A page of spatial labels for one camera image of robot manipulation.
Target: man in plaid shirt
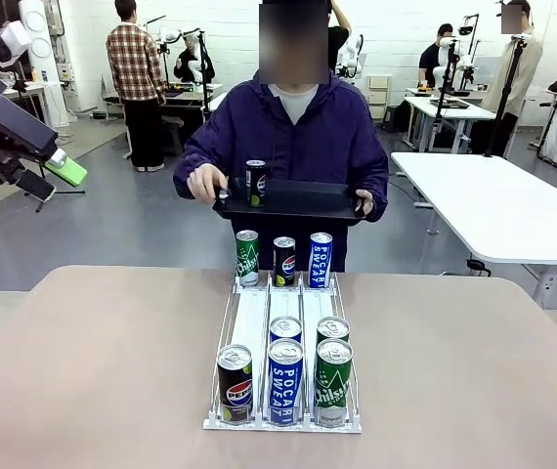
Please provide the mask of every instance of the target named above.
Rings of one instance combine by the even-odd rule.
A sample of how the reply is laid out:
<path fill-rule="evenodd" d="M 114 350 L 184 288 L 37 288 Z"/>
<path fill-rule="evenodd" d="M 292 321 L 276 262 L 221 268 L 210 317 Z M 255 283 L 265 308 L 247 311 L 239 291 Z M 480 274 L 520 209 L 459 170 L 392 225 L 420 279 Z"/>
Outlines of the man in plaid shirt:
<path fill-rule="evenodd" d="M 107 37 L 107 55 L 113 85 L 124 105 L 131 137 L 131 161 L 138 171 L 163 168 L 160 151 L 161 111 L 165 83 L 159 55 L 150 35 L 137 25 L 135 0 L 115 0 L 122 24 Z"/>

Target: wall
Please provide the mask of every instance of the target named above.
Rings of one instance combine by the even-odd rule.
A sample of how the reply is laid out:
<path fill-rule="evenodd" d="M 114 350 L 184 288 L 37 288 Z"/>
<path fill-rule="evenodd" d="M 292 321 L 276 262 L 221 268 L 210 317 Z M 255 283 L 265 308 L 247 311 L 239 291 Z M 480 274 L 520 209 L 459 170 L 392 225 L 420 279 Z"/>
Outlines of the wall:
<path fill-rule="evenodd" d="M 232 87 L 255 72 L 258 0 L 137 1 L 139 22 L 167 15 L 164 21 L 153 24 L 150 32 L 157 33 L 160 25 L 173 29 L 200 26 L 206 30 L 216 82 Z M 118 24 L 113 0 L 60 0 L 60 4 L 81 105 L 98 106 L 101 75 L 110 80 L 104 44 L 108 32 Z M 532 4 L 536 28 L 545 35 L 545 50 L 529 94 L 543 101 L 542 90 L 557 79 L 557 1 L 534 0 Z M 479 57 L 499 57 L 508 40 L 500 35 L 499 19 L 495 17 L 498 6 L 492 0 L 446 0 L 435 9 L 430 0 L 344 0 L 340 5 L 354 32 L 365 37 L 364 53 L 368 57 L 364 74 L 393 75 L 392 104 L 402 100 L 406 87 L 415 85 L 419 56 L 433 42 L 443 22 L 457 27 L 463 16 L 480 13 L 477 38 L 483 42 Z M 169 68 L 182 48 L 182 44 L 171 47 Z M 536 105 L 529 105 L 523 123 L 540 125 L 544 118 Z"/>

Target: person's right hand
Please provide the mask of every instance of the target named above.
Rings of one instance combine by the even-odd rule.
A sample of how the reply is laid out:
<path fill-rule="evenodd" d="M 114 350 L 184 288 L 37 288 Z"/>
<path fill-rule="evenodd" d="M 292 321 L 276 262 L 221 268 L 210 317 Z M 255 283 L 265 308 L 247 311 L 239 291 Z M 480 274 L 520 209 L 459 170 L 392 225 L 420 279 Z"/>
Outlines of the person's right hand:
<path fill-rule="evenodd" d="M 229 186 L 227 177 L 213 164 L 201 164 L 188 177 L 188 188 L 193 198 L 202 203 L 216 201 L 215 187 L 226 190 Z"/>

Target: beige jacket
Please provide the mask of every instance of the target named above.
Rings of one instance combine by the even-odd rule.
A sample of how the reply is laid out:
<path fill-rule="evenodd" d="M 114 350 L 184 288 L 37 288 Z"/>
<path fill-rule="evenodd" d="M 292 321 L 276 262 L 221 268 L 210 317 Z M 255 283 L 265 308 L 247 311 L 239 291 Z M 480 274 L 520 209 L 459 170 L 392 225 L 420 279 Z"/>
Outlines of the beige jacket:
<path fill-rule="evenodd" d="M 528 41 L 517 70 L 515 71 L 515 78 L 513 79 L 513 86 L 511 94 L 509 95 L 504 112 L 520 116 L 522 113 L 522 105 L 524 98 L 529 91 L 533 77 L 535 76 L 536 68 L 539 65 L 541 56 L 543 55 L 543 44 L 538 37 L 535 36 L 533 28 L 524 31 L 525 34 L 530 34 L 532 37 Z M 502 98 L 502 88 L 506 83 L 506 77 L 509 72 L 513 60 L 513 51 L 515 50 L 517 40 L 511 39 L 506 45 L 504 54 L 502 54 L 502 64 L 500 65 L 499 72 L 493 77 L 490 83 L 487 96 L 483 100 L 481 106 L 483 109 L 496 112 Z"/>

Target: chilsung can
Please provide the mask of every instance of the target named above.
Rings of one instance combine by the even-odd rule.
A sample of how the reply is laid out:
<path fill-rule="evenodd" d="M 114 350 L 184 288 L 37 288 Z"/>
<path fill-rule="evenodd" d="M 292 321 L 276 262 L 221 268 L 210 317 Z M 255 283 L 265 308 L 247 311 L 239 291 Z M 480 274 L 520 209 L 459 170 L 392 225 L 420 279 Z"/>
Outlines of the chilsung can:
<path fill-rule="evenodd" d="M 251 159 L 246 161 L 246 189 L 248 204 L 251 207 L 263 207 L 266 203 L 266 180 L 268 166 L 265 161 Z"/>
<path fill-rule="evenodd" d="M 337 316 L 322 318 L 318 322 L 318 344 L 326 339 L 340 339 L 348 342 L 350 339 L 350 325 Z"/>
<path fill-rule="evenodd" d="M 275 286 L 292 286 L 296 279 L 296 241 L 291 237 L 275 239 Z"/>
<path fill-rule="evenodd" d="M 311 235 L 309 255 L 309 286 L 311 288 L 328 288 L 332 254 L 333 236 L 326 233 Z"/>
<path fill-rule="evenodd" d="M 259 235 L 252 230 L 236 234 L 237 276 L 242 286 L 259 282 Z"/>
<path fill-rule="evenodd" d="M 243 345 L 228 345 L 218 354 L 222 416 L 226 422 L 246 423 L 252 415 L 252 354 Z"/>
<path fill-rule="evenodd" d="M 346 421 L 346 396 L 353 365 L 353 349 L 340 339 L 326 339 L 316 355 L 314 415 L 321 427 Z"/>
<path fill-rule="evenodd" d="M 296 342 L 302 341 L 302 324 L 291 316 L 276 318 L 270 323 L 270 342 L 279 339 L 293 339 Z"/>
<path fill-rule="evenodd" d="M 270 363 L 270 422 L 293 425 L 298 421 L 298 390 L 304 352 L 293 339 L 279 339 L 268 349 Z"/>

